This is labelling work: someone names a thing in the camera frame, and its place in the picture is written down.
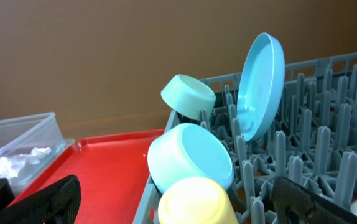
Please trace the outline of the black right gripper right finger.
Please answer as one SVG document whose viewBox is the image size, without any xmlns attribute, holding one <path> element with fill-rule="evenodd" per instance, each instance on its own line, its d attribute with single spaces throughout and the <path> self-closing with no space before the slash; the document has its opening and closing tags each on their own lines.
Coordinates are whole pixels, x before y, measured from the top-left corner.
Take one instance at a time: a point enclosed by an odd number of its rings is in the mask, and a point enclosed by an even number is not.
<svg viewBox="0 0 357 224">
<path fill-rule="evenodd" d="M 356 215 L 286 177 L 274 179 L 271 201 L 279 224 L 357 224 Z"/>
</svg>

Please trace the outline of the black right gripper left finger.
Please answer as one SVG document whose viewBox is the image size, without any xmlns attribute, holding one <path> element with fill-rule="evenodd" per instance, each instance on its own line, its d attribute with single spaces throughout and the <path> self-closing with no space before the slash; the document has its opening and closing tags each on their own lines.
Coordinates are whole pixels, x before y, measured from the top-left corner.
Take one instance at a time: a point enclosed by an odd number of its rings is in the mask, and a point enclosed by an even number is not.
<svg viewBox="0 0 357 224">
<path fill-rule="evenodd" d="M 0 224 L 74 224 L 80 204 L 80 181 L 68 175 L 2 209 Z"/>
</svg>

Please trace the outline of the white napkin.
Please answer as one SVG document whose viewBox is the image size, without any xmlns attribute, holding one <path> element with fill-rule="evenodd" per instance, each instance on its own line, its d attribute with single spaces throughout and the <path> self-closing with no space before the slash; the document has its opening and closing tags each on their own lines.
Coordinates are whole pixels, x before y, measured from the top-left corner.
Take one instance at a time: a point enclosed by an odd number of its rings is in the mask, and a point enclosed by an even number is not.
<svg viewBox="0 0 357 224">
<path fill-rule="evenodd" d="M 35 147 L 30 154 L 18 154 L 12 157 L 0 158 L 0 178 L 17 177 L 26 165 L 40 164 L 40 160 L 51 153 L 50 147 Z"/>
</svg>

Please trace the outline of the yellow plastic cup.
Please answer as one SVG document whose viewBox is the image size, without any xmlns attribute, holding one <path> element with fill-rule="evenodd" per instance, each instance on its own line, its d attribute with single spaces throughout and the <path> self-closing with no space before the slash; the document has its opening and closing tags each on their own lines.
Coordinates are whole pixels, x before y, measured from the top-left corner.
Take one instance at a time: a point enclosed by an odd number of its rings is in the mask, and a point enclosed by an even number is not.
<svg viewBox="0 0 357 224">
<path fill-rule="evenodd" d="M 174 183 L 158 206 L 163 224 L 238 224 L 225 189 L 206 177 L 189 177 Z"/>
</svg>

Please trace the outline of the light blue bowl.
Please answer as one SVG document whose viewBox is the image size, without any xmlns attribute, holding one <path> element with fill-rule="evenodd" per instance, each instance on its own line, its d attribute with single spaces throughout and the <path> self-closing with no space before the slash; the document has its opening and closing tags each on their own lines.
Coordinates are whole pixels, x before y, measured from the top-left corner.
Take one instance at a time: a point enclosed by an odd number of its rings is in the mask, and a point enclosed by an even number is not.
<svg viewBox="0 0 357 224">
<path fill-rule="evenodd" d="M 187 177 L 206 177 L 228 190 L 234 179 L 232 159 L 207 129 L 182 123 L 159 136 L 147 153 L 149 173 L 161 193 Z"/>
</svg>

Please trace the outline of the light blue plate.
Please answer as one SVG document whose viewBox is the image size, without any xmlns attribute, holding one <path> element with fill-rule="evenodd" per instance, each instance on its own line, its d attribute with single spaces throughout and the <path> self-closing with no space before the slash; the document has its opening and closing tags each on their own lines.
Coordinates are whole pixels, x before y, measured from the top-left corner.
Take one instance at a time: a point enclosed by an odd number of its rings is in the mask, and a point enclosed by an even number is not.
<svg viewBox="0 0 357 224">
<path fill-rule="evenodd" d="M 249 49 L 238 89 L 237 118 L 246 141 L 262 137 L 269 129 L 281 102 L 284 79 L 283 48 L 263 32 Z"/>
</svg>

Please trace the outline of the mint green bowl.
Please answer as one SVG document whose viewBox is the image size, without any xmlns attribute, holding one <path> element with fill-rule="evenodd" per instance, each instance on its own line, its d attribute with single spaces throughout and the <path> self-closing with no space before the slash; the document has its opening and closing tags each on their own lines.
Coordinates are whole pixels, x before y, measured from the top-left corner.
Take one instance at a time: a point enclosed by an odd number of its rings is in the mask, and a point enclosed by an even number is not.
<svg viewBox="0 0 357 224">
<path fill-rule="evenodd" d="M 175 75 L 160 95 L 171 109 L 198 121 L 201 120 L 201 110 L 211 113 L 216 102 L 216 95 L 209 86 L 183 74 Z"/>
</svg>

